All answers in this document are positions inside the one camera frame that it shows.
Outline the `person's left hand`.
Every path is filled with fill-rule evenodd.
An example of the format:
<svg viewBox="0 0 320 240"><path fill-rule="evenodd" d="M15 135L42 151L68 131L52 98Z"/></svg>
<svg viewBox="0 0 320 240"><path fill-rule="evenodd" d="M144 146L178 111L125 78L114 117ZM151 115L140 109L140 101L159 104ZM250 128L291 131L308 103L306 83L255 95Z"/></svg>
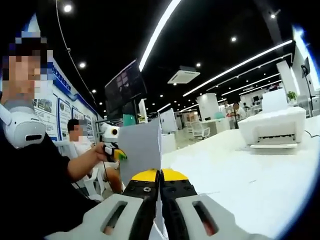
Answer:
<svg viewBox="0 0 320 240"><path fill-rule="evenodd" d="M108 157L107 154L105 152L105 145L103 142L99 142L97 143L94 147L93 147L93 152L94 152L94 157L96 159L96 161L102 161L102 162L107 162L108 161Z"/></svg>

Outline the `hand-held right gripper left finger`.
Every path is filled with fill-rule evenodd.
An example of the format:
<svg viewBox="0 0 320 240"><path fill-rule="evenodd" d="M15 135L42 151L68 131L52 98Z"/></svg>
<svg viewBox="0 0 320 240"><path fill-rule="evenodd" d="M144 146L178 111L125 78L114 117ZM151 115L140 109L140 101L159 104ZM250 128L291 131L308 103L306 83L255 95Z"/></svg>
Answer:
<svg viewBox="0 0 320 240"><path fill-rule="evenodd" d="M160 172L136 174L122 194L114 193L86 212L82 223L47 240L148 240L156 217Z"/></svg>

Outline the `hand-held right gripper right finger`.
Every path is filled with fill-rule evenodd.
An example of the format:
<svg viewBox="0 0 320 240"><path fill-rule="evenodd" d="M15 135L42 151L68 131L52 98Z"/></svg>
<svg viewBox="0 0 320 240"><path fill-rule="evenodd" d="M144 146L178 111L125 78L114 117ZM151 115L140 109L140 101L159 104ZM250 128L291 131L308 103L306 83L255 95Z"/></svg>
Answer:
<svg viewBox="0 0 320 240"><path fill-rule="evenodd" d="M163 168L159 177L162 216L170 240L268 240L236 224L235 216L182 173Z"/></svg>

